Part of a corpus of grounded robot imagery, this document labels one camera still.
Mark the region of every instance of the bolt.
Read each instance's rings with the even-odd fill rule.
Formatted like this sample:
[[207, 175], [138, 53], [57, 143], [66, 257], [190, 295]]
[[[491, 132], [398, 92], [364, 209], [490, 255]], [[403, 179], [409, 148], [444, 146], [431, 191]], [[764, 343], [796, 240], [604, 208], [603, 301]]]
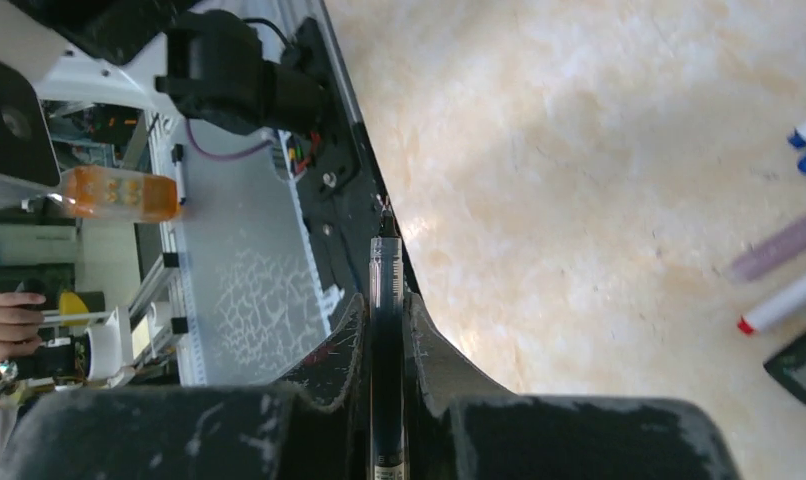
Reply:
[[329, 188], [335, 187], [335, 180], [336, 178], [334, 173], [324, 173], [323, 181], [324, 185], [326, 185], [327, 187]]

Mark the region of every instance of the finger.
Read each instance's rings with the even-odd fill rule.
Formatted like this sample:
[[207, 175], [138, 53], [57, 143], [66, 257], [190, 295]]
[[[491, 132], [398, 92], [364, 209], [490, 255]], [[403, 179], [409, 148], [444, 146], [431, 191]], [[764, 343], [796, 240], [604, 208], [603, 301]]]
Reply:
[[9, 358], [32, 355], [41, 346], [41, 339], [33, 337], [24, 343], [0, 342], [0, 362]]
[[42, 305], [47, 298], [38, 293], [8, 292], [0, 293], [0, 307], [16, 307], [18, 305]]
[[0, 342], [23, 342], [37, 335], [37, 325], [0, 324]]
[[40, 325], [44, 323], [44, 314], [22, 308], [0, 307], [0, 324], [8, 325]]

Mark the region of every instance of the wall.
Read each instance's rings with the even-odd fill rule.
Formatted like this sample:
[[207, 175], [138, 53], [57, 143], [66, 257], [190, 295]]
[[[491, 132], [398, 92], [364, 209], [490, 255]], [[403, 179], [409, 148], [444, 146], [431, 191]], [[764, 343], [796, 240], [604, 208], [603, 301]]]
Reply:
[[141, 283], [132, 223], [82, 221], [76, 261], [76, 290], [105, 294], [106, 308], [128, 303]]
[[74, 261], [74, 227], [0, 224], [0, 266]]

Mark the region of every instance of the red wire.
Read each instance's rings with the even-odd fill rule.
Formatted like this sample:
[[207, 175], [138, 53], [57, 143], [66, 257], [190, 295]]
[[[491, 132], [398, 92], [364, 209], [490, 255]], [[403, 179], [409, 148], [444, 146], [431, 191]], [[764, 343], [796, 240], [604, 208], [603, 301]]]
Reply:
[[300, 161], [300, 163], [298, 163], [294, 168], [294, 175], [300, 175], [303, 173], [303, 170], [305, 170], [306, 167], [309, 166], [309, 163], [311, 163], [312, 159], [315, 158], [315, 152], [321, 143], [321, 136], [317, 132], [311, 132], [310, 135], [312, 137], [312, 146], [309, 148], [309, 153], [307, 153], [306, 156], [303, 157], [303, 160]]

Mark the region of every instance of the orange object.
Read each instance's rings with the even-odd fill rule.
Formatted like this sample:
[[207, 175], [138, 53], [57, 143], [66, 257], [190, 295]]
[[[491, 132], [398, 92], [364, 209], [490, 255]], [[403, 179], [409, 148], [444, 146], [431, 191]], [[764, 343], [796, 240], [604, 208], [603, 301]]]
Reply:
[[148, 173], [76, 167], [64, 172], [60, 194], [72, 217], [158, 223], [179, 214], [176, 182]]

